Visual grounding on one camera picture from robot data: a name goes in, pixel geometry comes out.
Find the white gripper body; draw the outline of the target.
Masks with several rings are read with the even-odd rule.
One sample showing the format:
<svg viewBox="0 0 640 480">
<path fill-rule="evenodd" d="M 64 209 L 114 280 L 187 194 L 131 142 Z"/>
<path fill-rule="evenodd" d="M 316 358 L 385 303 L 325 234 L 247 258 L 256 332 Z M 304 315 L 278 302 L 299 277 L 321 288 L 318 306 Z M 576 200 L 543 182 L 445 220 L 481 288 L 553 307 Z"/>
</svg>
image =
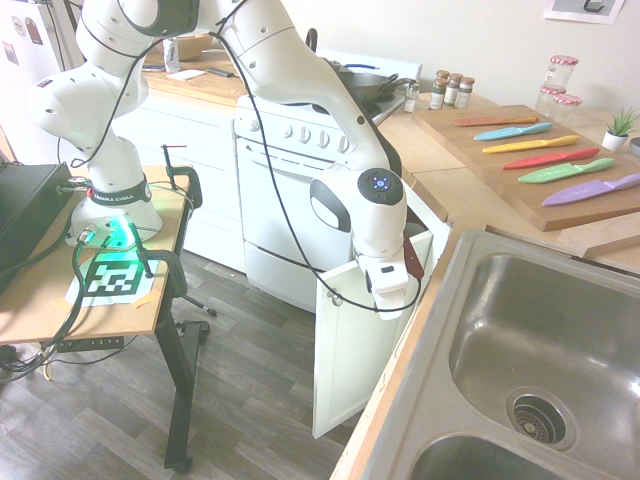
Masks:
<svg viewBox="0 0 640 480">
<path fill-rule="evenodd" d="M 363 272 L 381 319 L 387 321 L 400 317 L 409 282 L 404 260 L 401 257 L 364 257 Z"/>
</svg>

